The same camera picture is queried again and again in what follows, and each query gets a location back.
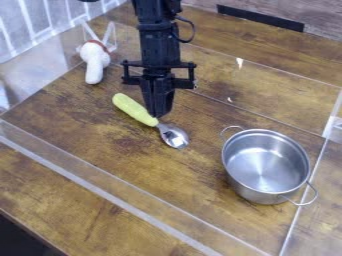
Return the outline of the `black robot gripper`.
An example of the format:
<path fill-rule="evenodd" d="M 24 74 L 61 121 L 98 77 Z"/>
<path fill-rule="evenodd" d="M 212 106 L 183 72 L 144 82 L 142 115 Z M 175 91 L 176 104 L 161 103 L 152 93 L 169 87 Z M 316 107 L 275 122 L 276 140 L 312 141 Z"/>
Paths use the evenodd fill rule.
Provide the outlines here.
<path fill-rule="evenodd" d="M 175 89 L 193 89 L 195 76 L 193 62 L 180 60 L 179 43 L 188 43 L 191 39 L 179 38 L 176 22 L 161 22 L 157 24 L 138 24 L 140 56 L 138 61 L 124 60 L 122 83 L 137 85 L 144 99 L 146 111 L 152 117 L 164 116 L 172 109 Z M 187 69 L 187 78 L 168 77 L 172 69 Z M 144 79 L 155 77 L 157 79 L 157 107 L 155 100 L 155 81 Z"/>

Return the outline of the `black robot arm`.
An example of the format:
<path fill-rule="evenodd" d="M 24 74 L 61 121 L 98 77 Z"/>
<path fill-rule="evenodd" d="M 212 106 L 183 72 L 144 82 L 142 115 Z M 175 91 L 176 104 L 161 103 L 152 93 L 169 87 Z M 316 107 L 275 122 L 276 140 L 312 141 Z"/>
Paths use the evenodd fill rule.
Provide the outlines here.
<path fill-rule="evenodd" d="M 121 62 L 122 83 L 138 85 L 148 113 L 159 118 L 172 109 L 176 89 L 195 88 L 193 62 L 180 60 L 180 43 L 189 43 L 179 37 L 175 20 L 195 28 L 193 23 L 179 16 L 181 0 L 132 0 L 137 17 L 140 39 L 140 60 Z"/>

